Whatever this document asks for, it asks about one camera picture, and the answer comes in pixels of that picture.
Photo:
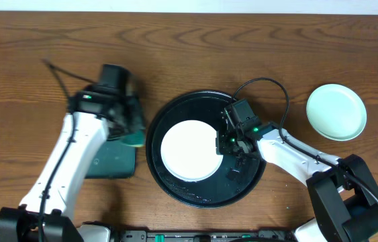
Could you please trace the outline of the white plate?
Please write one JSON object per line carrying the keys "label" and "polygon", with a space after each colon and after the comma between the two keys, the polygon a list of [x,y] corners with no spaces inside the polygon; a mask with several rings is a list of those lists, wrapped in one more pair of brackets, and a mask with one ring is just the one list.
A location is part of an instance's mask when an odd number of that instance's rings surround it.
{"label": "white plate", "polygon": [[172,126],[160,146],[167,171],[184,182],[211,177],[224,158],[216,153],[216,137],[216,130],[202,121],[186,120]]}

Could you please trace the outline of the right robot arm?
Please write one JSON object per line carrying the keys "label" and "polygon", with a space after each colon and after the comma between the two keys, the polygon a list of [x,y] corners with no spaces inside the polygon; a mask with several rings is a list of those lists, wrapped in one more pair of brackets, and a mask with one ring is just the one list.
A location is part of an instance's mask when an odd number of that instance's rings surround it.
{"label": "right robot arm", "polygon": [[308,189],[315,217],[293,230],[294,241],[368,241],[378,233],[378,185],[361,157],[323,153],[254,115],[223,119],[219,154],[257,156]]}

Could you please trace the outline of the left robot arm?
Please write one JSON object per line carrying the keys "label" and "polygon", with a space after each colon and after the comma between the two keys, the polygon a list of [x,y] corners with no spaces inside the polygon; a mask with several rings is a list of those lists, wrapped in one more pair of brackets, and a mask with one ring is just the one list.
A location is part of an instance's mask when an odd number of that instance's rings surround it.
{"label": "left robot arm", "polygon": [[40,176],[17,208],[0,210],[0,241],[115,241],[110,225],[76,227],[75,204],[101,146],[143,127],[134,87],[88,85],[69,97],[62,130]]}

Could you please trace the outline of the light green plate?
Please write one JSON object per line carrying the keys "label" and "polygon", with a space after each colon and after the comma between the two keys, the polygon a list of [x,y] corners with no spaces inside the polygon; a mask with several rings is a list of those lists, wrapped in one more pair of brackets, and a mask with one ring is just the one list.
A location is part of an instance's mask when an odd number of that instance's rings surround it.
{"label": "light green plate", "polygon": [[306,114],[314,130],[336,141],[356,138],[367,124],[367,110],[362,99],[339,84],[315,89],[307,100]]}

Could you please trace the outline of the green yellow sponge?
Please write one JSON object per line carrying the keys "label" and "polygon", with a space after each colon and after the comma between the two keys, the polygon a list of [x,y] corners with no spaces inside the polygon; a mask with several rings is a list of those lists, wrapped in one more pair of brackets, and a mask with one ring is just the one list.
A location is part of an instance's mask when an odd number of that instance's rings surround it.
{"label": "green yellow sponge", "polygon": [[129,147],[143,147],[145,145],[145,132],[138,130],[131,134],[125,135],[120,139],[120,142]]}

